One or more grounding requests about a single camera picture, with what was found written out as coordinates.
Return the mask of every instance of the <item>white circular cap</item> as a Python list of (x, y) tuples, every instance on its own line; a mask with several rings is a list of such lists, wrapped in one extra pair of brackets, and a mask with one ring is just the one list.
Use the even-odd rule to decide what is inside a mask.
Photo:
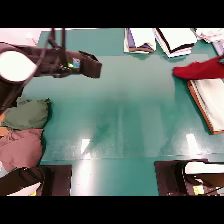
[(14, 82), (28, 79), (36, 69), (28, 57), (17, 51), (6, 51), (0, 54), (0, 76)]

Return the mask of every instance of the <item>yellow label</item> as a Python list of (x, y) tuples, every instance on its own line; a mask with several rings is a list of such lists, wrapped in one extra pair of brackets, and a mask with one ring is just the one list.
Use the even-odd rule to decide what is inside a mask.
[(204, 194), (204, 188), (202, 185), (193, 186), (195, 195)]
[(34, 191), (32, 194), (29, 194), (28, 196), (36, 196), (37, 195), (37, 192)]

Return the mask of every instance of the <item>mauve cloth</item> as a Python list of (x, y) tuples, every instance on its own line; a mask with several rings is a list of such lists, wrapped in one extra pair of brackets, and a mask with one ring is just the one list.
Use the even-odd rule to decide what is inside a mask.
[(0, 139), (0, 161), (6, 171), (14, 168), (35, 167), (42, 156), (41, 134), (43, 129), (10, 131)]

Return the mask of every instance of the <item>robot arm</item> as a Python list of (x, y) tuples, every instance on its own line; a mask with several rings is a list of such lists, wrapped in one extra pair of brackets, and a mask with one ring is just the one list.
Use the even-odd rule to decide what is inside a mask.
[(33, 77), (83, 74), (100, 78), (102, 64), (97, 58), (82, 51), (66, 51), (65, 39), (62, 28), (62, 44), (58, 46), (52, 28), (44, 48), (0, 43), (0, 115)]

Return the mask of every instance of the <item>glossy table surface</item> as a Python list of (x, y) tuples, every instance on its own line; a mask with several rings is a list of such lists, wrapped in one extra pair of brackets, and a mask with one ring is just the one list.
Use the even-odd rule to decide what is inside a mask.
[(72, 195), (158, 195), (154, 161), (224, 161), (224, 135), (209, 133), (186, 81), (172, 75), (215, 57), (213, 46), (198, 41), (192, 54), (169, 59), (158, 44), (150, 55), (123, 53), (123, 38), (124, 29), (67, 31), (67, 49), (95, 54), (101, 78), (34, 78), (24, 89), (52, 100), (41, 163), (73, 164)]

